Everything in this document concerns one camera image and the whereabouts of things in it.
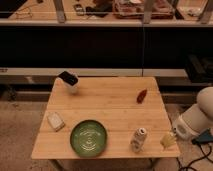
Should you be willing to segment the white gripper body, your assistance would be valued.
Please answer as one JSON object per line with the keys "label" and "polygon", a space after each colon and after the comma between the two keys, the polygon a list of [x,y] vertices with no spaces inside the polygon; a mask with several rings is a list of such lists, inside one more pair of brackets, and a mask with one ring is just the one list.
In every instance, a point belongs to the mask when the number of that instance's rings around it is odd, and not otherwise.
{"label": "white gripper body", "polygon": [[185,123],[182,116],[179,116],[172,123],[173,131],[177,134],[181,139],[189,139],[191,137],[191,132],[189,126]]}

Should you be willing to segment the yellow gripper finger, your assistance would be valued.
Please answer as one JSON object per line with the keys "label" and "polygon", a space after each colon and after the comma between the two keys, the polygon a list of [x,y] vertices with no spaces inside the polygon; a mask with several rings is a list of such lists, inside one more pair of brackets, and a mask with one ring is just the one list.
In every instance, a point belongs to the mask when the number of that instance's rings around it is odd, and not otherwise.
{"label": "yellow gripper finger", "polygon": [[176,135],[173,132],[166,133],[160,143],[164,148],[169,148],[170,146],[174,145],[176,142]]}

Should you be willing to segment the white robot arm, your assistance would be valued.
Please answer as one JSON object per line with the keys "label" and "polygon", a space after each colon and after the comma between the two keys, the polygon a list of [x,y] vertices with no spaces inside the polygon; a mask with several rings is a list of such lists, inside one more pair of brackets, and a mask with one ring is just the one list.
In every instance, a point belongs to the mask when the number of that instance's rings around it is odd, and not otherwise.
{"label": "white robot arm", "polygon": [[164,149],[171,147],[178,139],[191,140],[213,126],[213,87],[202,89],[196,102],[173,122],[172,128],[161,139]]}

